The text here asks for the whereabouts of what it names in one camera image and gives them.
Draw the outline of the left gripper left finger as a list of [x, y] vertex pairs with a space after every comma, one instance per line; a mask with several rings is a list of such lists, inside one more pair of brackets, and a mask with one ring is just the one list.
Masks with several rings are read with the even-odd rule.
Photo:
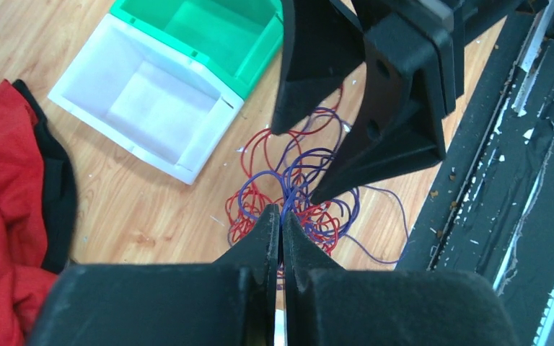
[[272, 345], [280, 215], [261, 213], [210, 263], [74, 265], [53, 286], [29, 345]]

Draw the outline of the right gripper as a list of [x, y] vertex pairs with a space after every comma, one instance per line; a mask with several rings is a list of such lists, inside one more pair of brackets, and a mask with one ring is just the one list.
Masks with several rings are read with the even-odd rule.
[[314, 204], [355, 187], [432, 167], [445, 156], [441, 121], [463, 94], [464, 47], [512, 12], [544, 1], [355, 1], [366, 86], [349, 134], [312, 193]]

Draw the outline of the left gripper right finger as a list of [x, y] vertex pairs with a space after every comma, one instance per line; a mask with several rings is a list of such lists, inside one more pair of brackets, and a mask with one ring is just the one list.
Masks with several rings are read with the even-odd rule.
[[289, 213], [281, 227], [288, 345], [518, 345], [489, 282], [468, 271], [346, 270]]

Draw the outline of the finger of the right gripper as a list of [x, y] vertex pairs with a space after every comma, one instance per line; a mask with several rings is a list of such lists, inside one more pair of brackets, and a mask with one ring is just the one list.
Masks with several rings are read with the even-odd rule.
[[282, 1], [283, 53], [271, 132], [291, 130], [364, 61], [358, 17], [342, 1]]

